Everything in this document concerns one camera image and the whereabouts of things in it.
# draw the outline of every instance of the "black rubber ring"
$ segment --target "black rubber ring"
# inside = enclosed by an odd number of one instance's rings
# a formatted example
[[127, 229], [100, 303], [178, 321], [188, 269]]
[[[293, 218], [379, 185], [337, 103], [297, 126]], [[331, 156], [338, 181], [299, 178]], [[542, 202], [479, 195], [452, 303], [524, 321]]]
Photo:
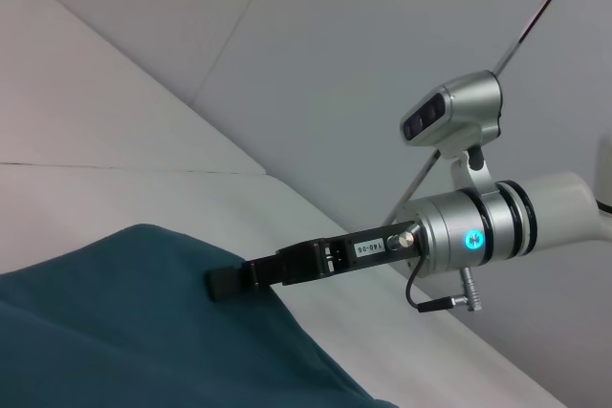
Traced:
[[612, 205], [604, 204], [601, 201], [597, 201], [597, 207], [603, 212], [612, 214]]
[[513, 244], [513, 251], [511, 252], [510, 256], [506, 259], [508, 260], [516, 256], [516, 254], [520, 250], [520, 245], [523, 244], [523, 223], [520, 220], [520, 211], [518, 210], [518, 206], [516, 205], [516, 202], [514, 201], [513, 195], [511, 195], [510, 192], [506, 188], [503, 187], [503, 185], [500, 185], [499, 183], [497, 183], [496, 185], [497, 185], [497, 188], [499, 189], [499, 194], [501, 195], [501, 197], [504, 199], [504, 201], [508, 205], [508, 208], [510, 209], [510, 214], [513, 216], [514, 244]]
[[537, 242], [537, 218], [536, 212], [534, 211], [534, 205], [532, 204], [532, 200], [529, 199], [529, 196], [527, 196], [525, 190], [523, 190], [523, 187], [520, 186], [518, 183], [514, 181], [502, 181], [502, 183], [505, 183], [512, 190], [514, 190], [520, 198], [520, 201], [522, 201], [525, 205], [525, 210], [527, 211], [527, 219], [529, 220], [529, 244], [527, 245], [527, 248], [525, 248], [525, 252], [523, 252], [523, 255], [527, 255], [534, 249]]
[[485, 228], [485, 255], [482, 257], [482, 262], [480, 262], [480, 265], [484, 265], [493, 257], [493, 226], [491, 223], [491, 218], [489, 217], [489, 212], [487, 212], [487, 208], [480, 197], [472, 190], [469, 188], [464, 188], [459, 191], [464, 192], [466, 196], [474, 203], [478, 213], [480, 214], [482, 226]]

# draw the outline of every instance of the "cable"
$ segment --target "cable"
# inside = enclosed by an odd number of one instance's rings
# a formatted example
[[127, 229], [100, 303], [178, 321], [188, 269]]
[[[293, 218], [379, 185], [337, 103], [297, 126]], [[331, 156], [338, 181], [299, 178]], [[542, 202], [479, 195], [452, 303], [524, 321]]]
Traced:
[[552, 1], [553, 0], [543, 0], [542, 1], [540, 6], [537, 8], [537, 11], [535, 12], [535, 15], [532, 17], [532, 19], [529, 20], [529, 23], [527, 23], [527, 26], [525, 27], [523, 32], [515, 40], [515, 42], [513, 42], [510, 48], [504, 53], [500, 61], [493, 68], [492, 72], [495, 76], [499, 76], [503, 72], [503, 70], [506, 68], [506, 66], [510, 62], [510, 60], [513, 58], [514, 54], [518, 51], [518, 48], [527, 38], [527, 35], [529, 35], [529, 32], [531, 31], [531, 29], [533, 29], [534, 26], [536, 25], [537, 20], [540, 18], [542, 13], [544, 13], [546, 8], [550, 5]]
[[417, 266], [414, 267], [414, 270], [412, 270], [410, 277], [408, 277], [408, 283], [405, 285], [405, 299], [408, 301], [410, 306], [414, 308], [415, 310], [419, 309], [419, 305], [417, 305], [412, 299], [412, 297], [410, 296], [410, 291], [412, 290], [412, 284], [414, 284], [414, 280], [416, 279], [417, 274], [419, 274], [419, 271], [421, 270], [421, 267], [423, 266], [425, 259], [426, 259], [425, 255], [421, 255], [421, 259], [419, 260], [419, 263], [417, 263]]

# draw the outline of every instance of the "white table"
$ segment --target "white table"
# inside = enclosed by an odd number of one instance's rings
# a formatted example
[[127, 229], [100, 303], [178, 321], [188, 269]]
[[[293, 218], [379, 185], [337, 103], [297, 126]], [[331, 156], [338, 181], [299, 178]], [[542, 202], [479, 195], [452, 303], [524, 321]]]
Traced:
[[[0, 272], [140, 223], [247, 259], [342, 232], [54, 0], [0, 10]], [[374, 397], [562, 406], [448, 313], [411, 309], [404, 285], [383, 266], [276, 291]]]

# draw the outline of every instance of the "silver cylindrical joint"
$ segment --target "silver cylindrical joint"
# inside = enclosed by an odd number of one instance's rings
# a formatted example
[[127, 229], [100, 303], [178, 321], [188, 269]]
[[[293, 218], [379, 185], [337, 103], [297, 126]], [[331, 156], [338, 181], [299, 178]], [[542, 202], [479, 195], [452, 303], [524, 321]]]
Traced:
[[[485, 229], [478, 209], [465, 193], [454, 191], [410, 201], [399, 217], [422, 227], [417, 243], [426, 261], [420, 277], [481, 264], [486, 248]], [[478, 241], [466, 243], [471, 235]]]
[[482, 310], [480, 294], [478, 293], [476, 284], [474, 284], [474, 280], [471, 277], [471, 270], [469, 268], [461, 268], [459, 273], [461, 274], [461, 282], [463, 282], [464, 294], [468, 298], [468, 311]]

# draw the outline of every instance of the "black cable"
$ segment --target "black cable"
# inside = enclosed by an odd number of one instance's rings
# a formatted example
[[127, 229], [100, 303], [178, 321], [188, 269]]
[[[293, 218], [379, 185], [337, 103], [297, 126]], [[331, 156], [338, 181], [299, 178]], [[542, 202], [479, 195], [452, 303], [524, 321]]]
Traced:
[[612, 205], [604, 204], [601, 201], [597, 201], [597, 207], [605, 213], [612, 214]]
[[412, 284], [414, 284], [414, 280], [417, 278], [417, 274], [419, 274], [419, 271], [421, 270], [421, 267], [423, 266], [425, 259], [426, 259], [425, 255], [421, 255], [421, 259], [419, 259], [419, 263], [417, 263], [417, 266], [414, 267], [414, 269], [412, 270], [410, 277], [408, 277], [408, 283], [405, 285], [405, 299], [408, 300], [408, 303], [410, 304], [410, 306], [414, 308], [415, 310], [419, 309], [419, 305], [417, 305], [412, 299], [412, 297], [410, 296], [410, 290], [412, 290]]

